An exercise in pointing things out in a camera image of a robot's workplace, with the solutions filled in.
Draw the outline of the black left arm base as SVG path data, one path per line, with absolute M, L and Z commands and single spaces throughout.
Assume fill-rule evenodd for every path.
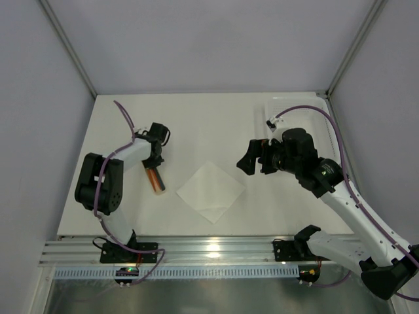
M 100 262 L 102 264 L 154 264 L 157 261 L 156 253 L 133 253 L 104 237 L 95 237 L 92 244 L 101 251 Z

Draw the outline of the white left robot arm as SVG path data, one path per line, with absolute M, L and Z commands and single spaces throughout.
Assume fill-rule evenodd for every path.
M 111 243 L 130 252 L 137 251 L 136 233 L 124 217 L 122 203 L 124 174 L 141 164 L 156 193 L 166 190 L 158 171 L 164 162 L 162 148 L 168 144 L 171 132 L 163 124 L 132 134 L 131 141 L 108 156 L 89 153 L 84 157 L 75 188 L 75 201 L 99 220 Z

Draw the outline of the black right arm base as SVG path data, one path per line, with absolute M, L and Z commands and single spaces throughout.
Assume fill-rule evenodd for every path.
M 274 239 L 272 241 L 274 258 L 277 262 L 305 262 L 319 258 L 308 248 L 307 241 L 321 228 L 309 225 L 294 235 L 292 240 Z

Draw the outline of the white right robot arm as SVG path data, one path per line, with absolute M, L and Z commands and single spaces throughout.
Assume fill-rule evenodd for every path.
M 237 168 L 254 175 L 257 164 L 265 175 L 283 171 L 329 206 L 350 227 L 361 245 L 347 244 L 310 225 L 294 236 L 302 256 L 332 260 L 360 276 L 377 297 L 388 300 L 418 273 L 418 246 L 394 232 L 359 195 L 342 168 L 321 158 L 312 136 L 291 128 L 277 139 L 252 139 Z

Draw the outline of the orange plastic spoon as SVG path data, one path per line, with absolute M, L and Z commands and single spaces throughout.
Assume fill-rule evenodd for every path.
M 151 186 L 153 188 L 153 191 L 156 193 L 160 192 L 160 183 L 156 176 L 155 170 L 153 168 L 150 168 L 147 170 L 147 174 L 148 174 Z

